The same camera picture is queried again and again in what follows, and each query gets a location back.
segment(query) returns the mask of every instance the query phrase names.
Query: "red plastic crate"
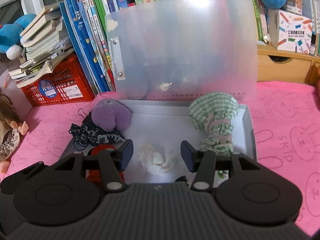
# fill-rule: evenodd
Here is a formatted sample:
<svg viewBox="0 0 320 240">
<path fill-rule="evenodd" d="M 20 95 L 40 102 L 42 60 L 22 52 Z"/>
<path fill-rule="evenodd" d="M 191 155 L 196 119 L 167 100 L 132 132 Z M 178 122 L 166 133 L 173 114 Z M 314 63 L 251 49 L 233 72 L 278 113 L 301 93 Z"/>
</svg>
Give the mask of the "red plastic crate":
<svg viewBox="0 0 320 240">
<path fill-rule="evenodd" d="M 21 89 L 32 106 L 85 102 L 95 98 L 75 53 L 66 57 L 52 73 Z"/>
</svg>

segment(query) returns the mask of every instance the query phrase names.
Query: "doll hair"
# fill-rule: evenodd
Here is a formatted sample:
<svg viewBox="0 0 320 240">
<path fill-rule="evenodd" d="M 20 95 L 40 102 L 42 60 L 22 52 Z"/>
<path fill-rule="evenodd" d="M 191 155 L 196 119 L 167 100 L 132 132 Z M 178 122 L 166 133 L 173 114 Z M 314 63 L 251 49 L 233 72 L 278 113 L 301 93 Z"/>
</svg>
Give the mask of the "doll hair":
<svg viewBox="0 0 320 240">
<path fill-rule="evenodd" d="M 10 129 L 10 122 L 20 122 L 12 101 L 9 97 L 0 92 L 0 122 L 4 124 L 6 129 Z"/>
</svg>

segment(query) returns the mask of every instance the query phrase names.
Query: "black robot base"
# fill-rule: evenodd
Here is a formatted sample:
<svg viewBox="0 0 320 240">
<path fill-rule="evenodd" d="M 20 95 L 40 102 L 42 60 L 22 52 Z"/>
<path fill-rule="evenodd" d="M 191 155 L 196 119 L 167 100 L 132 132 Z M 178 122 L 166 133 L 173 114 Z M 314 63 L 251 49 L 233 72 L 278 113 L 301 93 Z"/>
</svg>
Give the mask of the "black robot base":
<svg viewBox="0 0 320 240">
<path fill-rule="evenodd" d="M 95 156 L 71 154 L 52 166 L 42 162 L 0 184 L 0 221 L 10 240 L 304 240 L 295 224 L 299 189 L 241 153 L 230 157 L 181 143 L 181 156 L 196 172 L 185 182 L 122 182 L 133 143 Z M 102 188 L 85 179 L 100 170 Z M 215 170 L 229 179 L 212 188 Z"/>
</svg>

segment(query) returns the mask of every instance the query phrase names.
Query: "purple plush toy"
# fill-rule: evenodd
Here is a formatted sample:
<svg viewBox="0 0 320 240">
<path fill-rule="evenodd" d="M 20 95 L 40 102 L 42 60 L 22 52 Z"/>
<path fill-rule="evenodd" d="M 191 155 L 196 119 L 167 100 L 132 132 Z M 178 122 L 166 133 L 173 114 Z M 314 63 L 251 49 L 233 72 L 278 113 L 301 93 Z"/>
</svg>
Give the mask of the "purple plush toy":
<svg viewBox="0 0 320 240">
<path fill-rule="evenodd" d="M 105 131 L 112 131 L 115 128 L 119 131 L 127 129 L 131 117 L 131 111 L 115 99 L 101 100 L 91 112 L 94 124 Z"/>
</svg>

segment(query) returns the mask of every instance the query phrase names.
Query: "drawer handle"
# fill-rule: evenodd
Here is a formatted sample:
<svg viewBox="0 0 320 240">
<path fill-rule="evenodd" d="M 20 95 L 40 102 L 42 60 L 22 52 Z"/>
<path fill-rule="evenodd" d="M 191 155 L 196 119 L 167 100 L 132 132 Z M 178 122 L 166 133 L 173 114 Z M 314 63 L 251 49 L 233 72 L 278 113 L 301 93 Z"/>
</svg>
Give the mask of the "drawer handle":
<svg viewBox="0 0 320 240">
<path fill-rule="evenodd" d="M 284 63 L 290 61 L 290 57 L 269 56 L 269 58 L 276 63 Z"/>
</svg>

